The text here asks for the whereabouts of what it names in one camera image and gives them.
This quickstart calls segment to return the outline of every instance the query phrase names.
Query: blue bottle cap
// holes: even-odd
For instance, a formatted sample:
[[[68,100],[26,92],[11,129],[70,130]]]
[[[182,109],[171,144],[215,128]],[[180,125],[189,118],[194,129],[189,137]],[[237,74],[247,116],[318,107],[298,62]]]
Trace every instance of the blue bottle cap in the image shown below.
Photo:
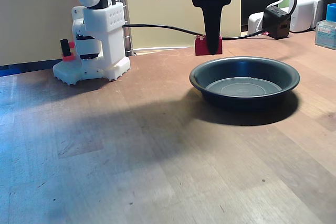
[[[329,4],[327,7],[327,21],[336,22],[336,4]]]

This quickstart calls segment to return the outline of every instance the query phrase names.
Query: black cable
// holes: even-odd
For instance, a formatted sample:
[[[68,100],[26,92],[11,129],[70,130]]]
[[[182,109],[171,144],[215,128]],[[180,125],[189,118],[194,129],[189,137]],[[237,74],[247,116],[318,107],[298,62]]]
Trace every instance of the black cable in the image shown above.
[[[194,31],[189,31],[189,30],[185,30],[185,29],[182,29],[182,28],[174,27],[174,26],[155,25],[155,24],[129,24],[129,25],[123,25],[122,27],[123,28],[127,28],[127,27],[158,27],[158,28],[166,28],[166,29],[181,31],[183,33],[192,34],[192,35],[195,35],[195,36],[197,36],[197,35],[202,36],[203,35],[203,34],[196,33]]]
[[[279,23],[277,24],[274,24],[274,26],[272,27],[268,27],[266,29],[263,29],[261,31],[258,31],[256,33],[253,33],[253,34],[248,34],[248,35],[244,35],[244,36],[238,36],[238,37],[224,37],[222,38],[222,40],[235,40],[235,39],[245,39],[245,38],[249,38],[249,37],[253,37],[253,36],[256,36],[256,35],[259,35],[259,34],[262,34],[262,33],[265,33],[267,32],[267,30],[273,28],[273,27],[276,27],[278,26],[280,23],[282,23],[283,21],[285,20],[288,20],[291,15],[293,14],[296,6],[297,6],[297,2],[298,0],[294,0],[294,4],[293,4],[293,8],[290,10],[290,12],[288,13],[288,15],[286,16],[286,18],[284,20],[281,20]],[[196,33],[194,31],[189,31],[189,30],[186,30],[186,29],[182,29],[182,28],[178,28],[178,27],[174,27],[174,26],[166,26],[166,25],[155,25],[155,24],[129,24],[129,25],[123,25],[122,26],[123,28],[128,28],[128,27],[157,27],[157,28],[166,28],[166,29],[171,29],[171,30],[176,30],[176,31],[181,31],[183,33],[187,33],[187,34],[191,34],[191,35],[199,35],[199,36],[203,36],[203,34],[200,34],[200,33]]]

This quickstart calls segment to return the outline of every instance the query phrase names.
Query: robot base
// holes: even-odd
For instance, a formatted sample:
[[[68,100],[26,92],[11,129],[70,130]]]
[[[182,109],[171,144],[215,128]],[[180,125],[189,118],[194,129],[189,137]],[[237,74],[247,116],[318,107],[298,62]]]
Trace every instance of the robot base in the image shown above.
[[[57,79],[70,85],[76,84],[80,80],[96,78],[107,78],[109,81],[117,80],[131,68],[128,57],[123,57],[116,64],[104,69],[99,67],[101,65],[104,65],[103,56],[91,60],[61,61],[54,65],[52,70]]]

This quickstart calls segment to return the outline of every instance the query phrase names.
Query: dark bowl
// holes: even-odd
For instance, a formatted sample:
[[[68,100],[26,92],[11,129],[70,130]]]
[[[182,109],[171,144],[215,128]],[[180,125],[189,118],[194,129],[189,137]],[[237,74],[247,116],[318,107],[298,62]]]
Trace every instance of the dark bowl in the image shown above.
[[[190,73],[203,97],[227,110],[259,111],[279,106],[300,82],[297,70],[277,60],[231,57],[211,60]]]

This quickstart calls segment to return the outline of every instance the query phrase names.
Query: white cable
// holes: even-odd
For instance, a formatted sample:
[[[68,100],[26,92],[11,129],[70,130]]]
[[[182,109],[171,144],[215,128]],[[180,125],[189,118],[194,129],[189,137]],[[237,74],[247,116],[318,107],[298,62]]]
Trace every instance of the white cable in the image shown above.
[[[272,6],[278,5],[278,4],[282,3],[283,1],[285,1],[285,0],[279,0],[279,1],[277,1],[277,2],[274,2],[274,3],[270,4],[270,5],[268,5],[266,8],[270,8],[270,7],[272,7]],[[259,20],[259,22],[258,22],[258,25],[257,25],[257,27],[256,27],[256,32],[259,31],[259,26],[260,26],[261,22],[263,22],[263,21],[262,21],[262,18],[261,18],[261,19]]]

